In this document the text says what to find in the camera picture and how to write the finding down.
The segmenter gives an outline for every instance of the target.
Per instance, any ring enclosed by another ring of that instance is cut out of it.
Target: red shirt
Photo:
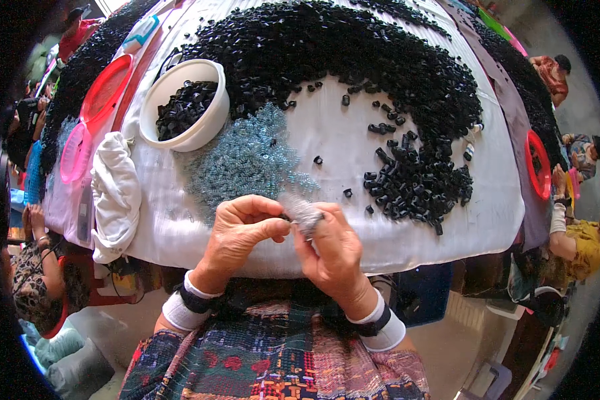
[[[553,75],[551,75],[553,68],[556,66],[558,66],[558,62],[556,62],[556,60],[549,56],[542,56],[540,59],[540,66],[538,67],[538,73],[540,73],[540,77],[552,95],[562,93],[567,96],[569,92],[567,83],[565,81],[559,81],[558,79],[554,78]]]
[[[80,26],[78,26],[78,29],[73,36],[62,36],[62,39],[60,39],[60,44],[58,44],[58,57],[63,60],[63,62],[67,62],[69,55],[78,50],[78,47],[80,47],[80,42],[82,41],[84,34],[87,32],[87,29],[97,22],[98,20],[96,19],[83,19],[80,21]]]

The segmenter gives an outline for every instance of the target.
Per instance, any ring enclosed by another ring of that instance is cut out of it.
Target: red plastic basket
[[[80,119],[89,126],[89,130],[93,131],[93,125],[101,122],[113,112],[116,103],[127,87],[132,70],[133,57],[130,54],[124,54],[113,60],[98,75],[80,108]]]
[[[534,169],[531,147],[536,150],[536,155],[540,158],[541,167],[537,175]],[[525,152],[527,153],[527,169],[529,170],[531,185],[533,185],[536,194],[540,198],[548,200],[551,195],[551,164],[549,164],[549,157],[546,155],[542,140],[540,140],[540,137],[532,129],[529,129],[529,132],[527,132]]]

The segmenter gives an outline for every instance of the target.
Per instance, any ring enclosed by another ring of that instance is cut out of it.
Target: white wristband
[[[376,308],[371,314],[360,319],[359,321],[352,321],[349,319],[349,317],[347,317],[347,319],[353,324],[368,324],[378,321],[384,312],[384,299],[377,289],[376,293],[378,294],[378,302],[376,304]],[[400,344],[400,342],[404,339],[404,336],[407,334],[407,328],[405,327],[404,323],[398,319],[392,310],[390,310],[390,312],[391,318],[389,318],[389,322],[384,325],[384,327],[376,336],[360,336],[362,344],[365,345],[368,351],[376,353],[380,351],[391,350],[392,348],[398,346],[398,344]]]
[[[187,292],[207,300],[222,296],[222,293],[208,294],[201,292],[198,288],[193,286],[189,280],[190,273],[191,271],[187,271],[184,276],[184,288]],[[169,297],[165,304],[162,305],[162,315],[164,315],[164,318],[177,329],[183,331],[193,331],[202,325],[207,318],[209,318],[209,315],[211,315],[211,310],[208,310],[203,314],[197,314],[191,311],[184,304],[180,292],[176,292]]]
[[[553,204],[553,213],[551,215],[551,228],[549,228],[549,235],[554,232],[567,232],[567,222],[564,220],[564,214],[567,208],[564,204],[556,203]]]

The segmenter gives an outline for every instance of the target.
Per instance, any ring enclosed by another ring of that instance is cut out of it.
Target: white towel
[[[142,195],[131,151],[120,132],[109,132],[96,149],[91,170],[96,229],[93,260],[119,258],[136,235]]]

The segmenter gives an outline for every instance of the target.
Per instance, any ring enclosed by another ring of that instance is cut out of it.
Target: black hat
[[[596,148],[596,154],[598,155],[598,160],[600,159],[600,136],[593,135],[591,137],[593,141],[593,146]]]
[[[80,18],[84,10],[85,9],[82,7],[76,7],[72,9],[71,12],[69,12],[69,16],[67,16],[67,18],[64,20],[64,30],[71,28],[71,24],[73,23],[73,21]]]
[[[558,54],[554,58],[555,62],[558,63],[560,69],[567,71],[567,75],[571,73],[571,61],[564,54]]]

